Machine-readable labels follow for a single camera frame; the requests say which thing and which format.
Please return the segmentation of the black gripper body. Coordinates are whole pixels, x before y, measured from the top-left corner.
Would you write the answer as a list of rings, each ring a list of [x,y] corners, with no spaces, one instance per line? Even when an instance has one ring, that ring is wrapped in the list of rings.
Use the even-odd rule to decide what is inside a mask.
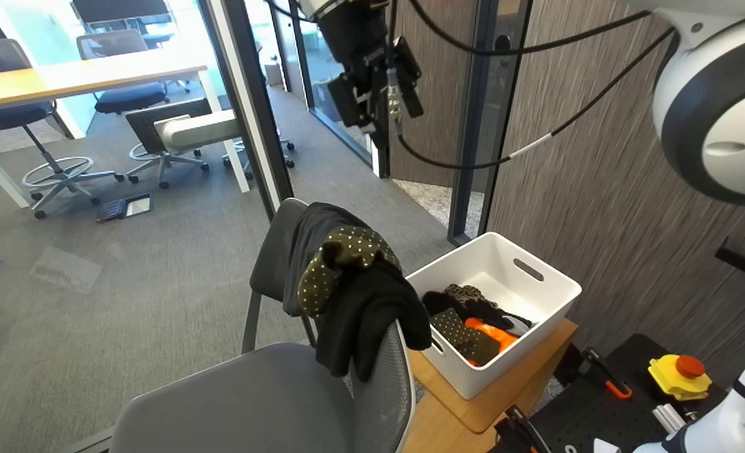
[[[405,37],[388,37],[384,0],[343,0],[324,14],[324,40],[343,72],[327,83],[344,125],[379,120],[377,96],[393,87],[411,117],[422,116],[422,76]]]

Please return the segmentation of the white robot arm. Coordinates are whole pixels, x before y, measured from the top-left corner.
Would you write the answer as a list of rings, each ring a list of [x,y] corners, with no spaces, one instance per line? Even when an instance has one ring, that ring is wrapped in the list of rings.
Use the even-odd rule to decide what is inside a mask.
[[[745,0],[632,0],[669,23],[675,53],[654,81],[651,120],[675,174],[717,201],[745,201]],[[339,117],[379,141],[420,116],[417,62],[384,20],[388,0],[301,0],[343,76]],[[745,453],[745,369],[698,420],[635,453]]]

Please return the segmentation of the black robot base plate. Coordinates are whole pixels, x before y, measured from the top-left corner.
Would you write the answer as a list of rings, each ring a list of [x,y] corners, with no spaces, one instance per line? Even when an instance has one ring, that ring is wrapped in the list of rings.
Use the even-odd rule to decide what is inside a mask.
[[[704,400],[685,400],[664,395],[646,373],[651,357],[664,347],[646,333],[632,333],[611,352],[602,355],[603,364],[632,386],[632,400],[616,400],[602,383],[602,374],[583,360],[583,352],[564,357],[567,384],[544,406],[529,414],[542,439],[561,453],[574,444],[588,453],[593,439],[614,443],[621,453],[666,435],[664,425],[651,414],[658,405],[669,403],[675,412],[689,423],[712,410],[724,386],[710,384]]]

